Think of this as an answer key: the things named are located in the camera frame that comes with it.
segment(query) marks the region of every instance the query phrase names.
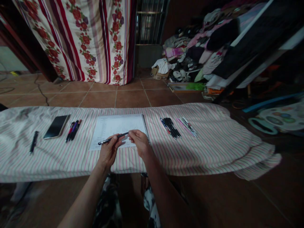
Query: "left hand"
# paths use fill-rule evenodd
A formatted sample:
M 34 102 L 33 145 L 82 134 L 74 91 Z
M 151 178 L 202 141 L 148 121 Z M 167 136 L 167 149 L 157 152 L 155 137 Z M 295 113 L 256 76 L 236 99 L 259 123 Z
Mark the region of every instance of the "left hand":
M 106 169 L 110 169 L 113 165 L 116 158 L 117 148 L 122 144 L 121 141 L 124 139 L 124 136 L 122 136 L 117 140 L 118 135 L 120 134 L 108 137 L 107 139 L 112 138 L 111 141 L 101 146 L 98 163 L 105 166 Z

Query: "smartphone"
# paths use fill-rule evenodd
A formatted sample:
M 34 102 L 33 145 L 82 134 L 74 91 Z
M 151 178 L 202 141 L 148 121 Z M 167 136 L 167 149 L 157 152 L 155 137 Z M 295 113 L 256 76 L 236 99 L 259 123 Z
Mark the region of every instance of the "smartphone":
M 70 115 L 55 117 L 43 138 L 51 139 L 60 137 L 69 117 Z

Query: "pen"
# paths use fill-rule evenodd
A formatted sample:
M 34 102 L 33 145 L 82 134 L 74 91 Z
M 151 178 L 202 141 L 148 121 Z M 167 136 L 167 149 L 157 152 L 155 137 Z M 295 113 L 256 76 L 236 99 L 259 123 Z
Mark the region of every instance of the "pen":
M 168 122 L 168 118 L 164 118 L 164 123 L 166 124 L 166 126 L 169 128 L 171 135 L 173 136 L 174 139 L 177 139 L 177 135 L 175 133 L 175 131 L 173 130 L 172 126 L 170 125 L 170 123 Z
M 173 121 L 171 120 L 171 118 L 168 118 L 168 120 L 169 120 L 169 122 L 170 122 L 170 124 L 171 124 L 171 127 L 174 129 L 176 135 L 177 135 L 179 138 L 181 138 L 181 134 L 180 134 L 179 131 L 175 128 L 174 123 L 173 123 Z
M 69 133 L 68 133 L 68 135 L 67 135 L 67 137 L 66 137 L 66 143 L 69 141 L 69 138 L 70 138 L 70 136 L 71 136 L 71 132 L 72 132 L 72 129 L 73 129 L 74 124 L 75 124 L 75 122 L 72 122 L 72 123 L 71 123 Z
M 123 133 L 123 134 L 121 134 L 121 135 L 118 135 L 117 138 L 120 138 L 121 136 L 124 136 L 124 135 L 126 135 L 126 134 L 128 134 L 128 133 L 129 133 L 129 132 L 126 132 L 126 133 Z M 104 140 L 104 141 L 102 141 L 102 142 L 99 142 L 98 145 L 103 145 L 103 144 L 105 144 L 105 143 L 108 143 L 109 141 L 111 141 L 111 139 L 112 139 L 112 138 L 109 138 L 109 139 L 106 139 L 106 140 Z
M 179 118 L 176 118 L 176 120 L 188 131 L 188 133 L 195 137 L 195 135 L 193 135 L 193 132 L 190 131 L 189 128 Z
M 166 124 L 165 124 L 164 120 L 163 120 L 162 118 L 160 118 L 160 120 L 161 120 L 161 123 L 164 125 L 165 129 L 167 130 L 167 132 L 168 132 L 168 133 L 169 133 L 169 135 L 170 135 L 171 133 L 170 133 L 170 131 L 169 131 L 168 127 L 166 126 Z
M 78 128 L 79 128 L 79 126 L 80 126 L 81 121 L 82 121 L 82 120 L 79 121 L 79 123 L 77 124 L 77 127 L 76 127 L 76 129 L 75 129 L 75 131 L 74 131 L 74 133 L 72 134 L 72 138 L 71 138 L 72 141 L 74 140 L 74 138 L 75 138 L 75 136 L 76 136 L 76 133 L 77 133 L 77 131 L 78 131 Z
M 77 120 L 77 121 L 75 122 L 74 126 L 73 126 L 71 135 L 70 135 L 70 137 L 69 137 L 69 141 L 72 139 L 72 135 L 74 134 L 74 131 L 75 131 L 76 127 L 77 127 L 78 122 L 79 122 L 79 121 Z
M 193 127 L 192 127 L 191 124 L 186 120 L 185 117 L 183 117 L 183 120 L 184 120 L 184 122 L 187 124 L 187 126 L 190 128 L 190 130 L 195 134 L 195 136 L 198 137 L 196 131 L 193 129 Z
M 32 145 L 31 145 L 31 149 L 29 150 L 29 155 L 32 155 L 33 152 L 34 152 L 34 147 L 36 146 L 38 133 L 39 133 L 38 131 L 35 131 L 34 138 L 33 138 Z

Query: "right hand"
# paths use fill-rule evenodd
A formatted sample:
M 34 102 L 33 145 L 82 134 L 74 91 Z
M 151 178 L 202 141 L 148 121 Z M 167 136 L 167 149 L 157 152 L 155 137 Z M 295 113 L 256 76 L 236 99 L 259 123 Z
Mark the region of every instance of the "right hand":
M 146 134 L 140 130 L 131 130 L 129 131 L 128 137 L 132 143 L 135 143 L 138 155 L 144 159 L 144 157 L 151 151 Z

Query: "patterned pants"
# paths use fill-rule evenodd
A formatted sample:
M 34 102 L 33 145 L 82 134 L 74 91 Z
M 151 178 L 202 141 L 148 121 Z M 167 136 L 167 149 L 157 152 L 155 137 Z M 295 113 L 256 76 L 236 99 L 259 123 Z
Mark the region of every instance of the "patterned pants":
M 173 182 L 175 189 L 186 201 L 179 187 Z M 97 204 L 93 228 L 117 228 L 122 227 L 122 215 L 118 200 L 119 175 L 108 174 L 104 183 L 100 199 Z M 154 194 L 151 186 L 144 193 L 143 204 L 150 212 L 148 228 L 160 228 L 161 222 L 159 219 L 157 207 L 155 204 Z

